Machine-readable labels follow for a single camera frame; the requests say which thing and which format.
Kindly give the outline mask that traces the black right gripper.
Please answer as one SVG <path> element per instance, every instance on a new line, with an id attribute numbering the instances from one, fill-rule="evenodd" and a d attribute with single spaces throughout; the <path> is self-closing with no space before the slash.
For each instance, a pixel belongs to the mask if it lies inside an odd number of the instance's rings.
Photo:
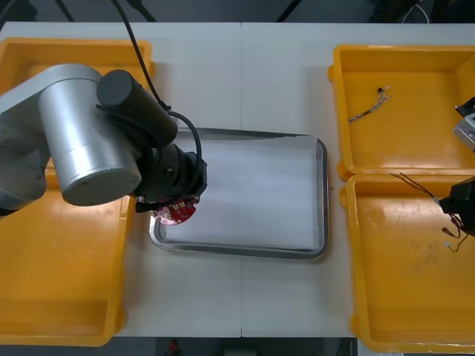
<path id="1" fill-rule="evenodd" d="M 458 218 L 466 234 L 474 236 L 474 183 L 460 182 L 451 187 L 448 197 L 439 201 L 445 214 Z"/>

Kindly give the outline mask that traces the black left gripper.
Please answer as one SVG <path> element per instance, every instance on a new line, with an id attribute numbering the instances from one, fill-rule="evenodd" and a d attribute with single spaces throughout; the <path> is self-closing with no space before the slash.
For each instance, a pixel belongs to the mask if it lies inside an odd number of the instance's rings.
<path id="1" fill-rule="evenodd" d="M 206 163 L 177 146 L 150 148 L 137 161 L 142 176 L 135 211 L 145 213 L 182 199 L 199 197 L 207 186 Z"/>

